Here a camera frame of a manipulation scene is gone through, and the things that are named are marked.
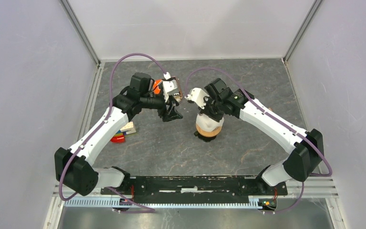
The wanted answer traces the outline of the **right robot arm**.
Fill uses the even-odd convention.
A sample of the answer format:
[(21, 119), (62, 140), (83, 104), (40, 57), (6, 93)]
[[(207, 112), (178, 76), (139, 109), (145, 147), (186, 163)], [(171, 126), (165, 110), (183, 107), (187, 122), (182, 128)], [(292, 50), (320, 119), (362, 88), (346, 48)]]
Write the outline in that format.
[(230, 115), (255, 126), (289, 154), (286, 159), (267, 166), (258, 175), (256, 189), (263, 195), (270, 194), (281, 182), (305, 182), (310, 176), (316, 176), (314, 170), (325, 161), (321, 132), (316, 129), (307, 131), (286, 121), (246, 90), (239, 88), (233, 91), (220, 78), (204, 89), (191, 89), (185, 99), (199, 108), (195, 122), (199, 139), (216, 139), (222, 130), (224, 117)]

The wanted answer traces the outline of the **white paper filter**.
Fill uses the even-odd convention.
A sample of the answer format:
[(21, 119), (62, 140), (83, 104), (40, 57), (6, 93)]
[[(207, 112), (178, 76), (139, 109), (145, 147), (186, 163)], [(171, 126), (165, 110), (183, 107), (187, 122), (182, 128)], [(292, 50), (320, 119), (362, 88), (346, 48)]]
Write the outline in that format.
[(215, 121), (211, 117), (209, 117), (206, 114), (198, 113), (196, 117), (195, 124), (198, 124), (200, 127), (217, 127), (217, 126), (223, 126), (224, 123), (224, 117), (222, 117), (221, 120)]

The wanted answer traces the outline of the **coffee filter box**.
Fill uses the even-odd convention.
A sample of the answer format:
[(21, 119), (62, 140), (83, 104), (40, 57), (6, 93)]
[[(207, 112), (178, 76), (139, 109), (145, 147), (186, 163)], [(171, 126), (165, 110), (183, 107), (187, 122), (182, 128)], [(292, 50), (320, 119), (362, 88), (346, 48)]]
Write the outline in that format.
[[(179, 87), (179, 90), (180, 92), (179, 93), (176, 93), (175, 96), (173, 97), (177, 102), (180, 102), (182, 100), (182, 97), (183, 97), (183, 93), (182, 93), (182, 89), (180, 87), (180, 83), (178, 81), (178, 87)], [(163, 95), (163, 87), (162, 87), (162, 80), (159, 79), (159, 80), (156, 80), (154, 85), (153, 85), (153, 91), (156, 95), (160, 95), (162, 94)]]

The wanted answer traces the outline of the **wooden ring holder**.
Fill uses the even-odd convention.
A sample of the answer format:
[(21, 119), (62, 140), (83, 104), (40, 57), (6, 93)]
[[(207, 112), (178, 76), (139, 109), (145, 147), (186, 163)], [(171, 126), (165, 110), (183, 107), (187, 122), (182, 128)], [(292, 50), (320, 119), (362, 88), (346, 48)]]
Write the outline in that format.
[(200, 127), (198, 124), (196, 124), (196, 130), (197, 132), (204, 137), (216, 137), (222, 130), (222, 126), (217, 127)]

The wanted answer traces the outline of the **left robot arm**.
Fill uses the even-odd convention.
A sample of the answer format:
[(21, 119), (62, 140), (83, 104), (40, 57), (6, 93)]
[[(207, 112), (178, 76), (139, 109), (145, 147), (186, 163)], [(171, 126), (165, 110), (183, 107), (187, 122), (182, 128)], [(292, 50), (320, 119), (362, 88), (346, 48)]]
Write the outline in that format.
[(156, 82), (146, 73), (135, 73), (130, 84), (112, 98), (100, 120), (69, 148), (56, 150), (54, 164), (59, 194), (66, 186), (76, 194), (86, 196), (95, 188), (112, 187), (118, 194), (126, 194), (131, 182), (118, 168), (93, 168), (93, 164), (111, 138), (126, 126), (143, 109), (157, 110), (163, 122), (181, 119), (175, 110), (179, 102), (175, 94), (180, 92), (178, 80), (168, 73)]

